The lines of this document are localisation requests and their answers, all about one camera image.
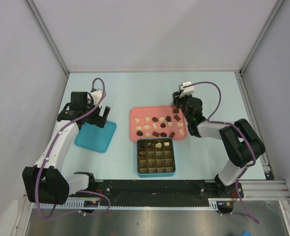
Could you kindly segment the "pink tray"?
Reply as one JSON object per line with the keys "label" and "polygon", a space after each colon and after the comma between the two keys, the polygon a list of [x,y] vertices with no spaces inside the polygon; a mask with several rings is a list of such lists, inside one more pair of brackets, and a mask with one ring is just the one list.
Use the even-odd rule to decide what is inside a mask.
{"label": "pink tray", "polygon": [[[144,129],[144,125],[149,125],[149,129]],[[163,138],[169,137],[175,141],[185,140],[187,137],[186,121],[182,112],[178,114],[172,112],[170,106],[154,106],[154,107],[135,107],[130,110],[130,140],[136,142],[143,138]],[[142,127],[143,135],[138,136],[137,126]],[[153,132],[158,132],[159,137],[152,135]]]}

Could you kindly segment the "teal chocolate box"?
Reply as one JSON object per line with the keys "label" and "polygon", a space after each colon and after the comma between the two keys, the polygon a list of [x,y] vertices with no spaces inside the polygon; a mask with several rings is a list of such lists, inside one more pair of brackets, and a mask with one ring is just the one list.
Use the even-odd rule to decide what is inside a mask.
{"label": "teal chocolate box", "polygon": [[[155,145],[162,143],[161,148]],[[171,138],[139,139],[136,142],[137,174],[139,177],[172,177],[176,173],[174,146]]]}

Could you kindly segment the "metal tongs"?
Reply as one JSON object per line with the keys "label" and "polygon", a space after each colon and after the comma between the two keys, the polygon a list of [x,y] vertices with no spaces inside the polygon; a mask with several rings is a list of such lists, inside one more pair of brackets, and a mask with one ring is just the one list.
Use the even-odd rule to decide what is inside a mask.
{"label": "metal tongs", "polygon": [[173,112],[174,109],[179,109],[179,108],[177,108],[177,107],[174,105],[174,103],[171,103],[171,109],[172,109],[172,112]]}

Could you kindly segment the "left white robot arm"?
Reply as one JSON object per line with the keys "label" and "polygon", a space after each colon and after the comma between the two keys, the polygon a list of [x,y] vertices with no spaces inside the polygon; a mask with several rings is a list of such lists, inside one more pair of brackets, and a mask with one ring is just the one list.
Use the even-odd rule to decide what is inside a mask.
{"label": "left white robot arm", "polygon": [[32,203],[62,205],[68,196],[77,192],[92,196],[96,192],[92,173],[75,172],[64,177],[61,173],[66,155],[79,131],[87,125],[104,128],[110,107],[104,114],[101,99],[103,91],[71,92],[71,100],[58,114],[50,143],[32,167],[25,167],[22,173],[28,200]]}

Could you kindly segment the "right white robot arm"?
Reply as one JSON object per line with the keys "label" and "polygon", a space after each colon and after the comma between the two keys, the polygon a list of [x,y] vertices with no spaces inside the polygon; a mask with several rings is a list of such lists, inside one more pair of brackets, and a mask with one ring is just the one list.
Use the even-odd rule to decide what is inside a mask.
{"label": "right white robot arm", "polygon": [[265,153],[265,145],[246,119],[234,123],[208,121],[199,98],[182,95],[180,91],[174,92],[172,97],[172,105],[183,113],[191,136],[223,142],[229,160],[215,177],[214,191],[219,197],[228,196],[232,185]]}

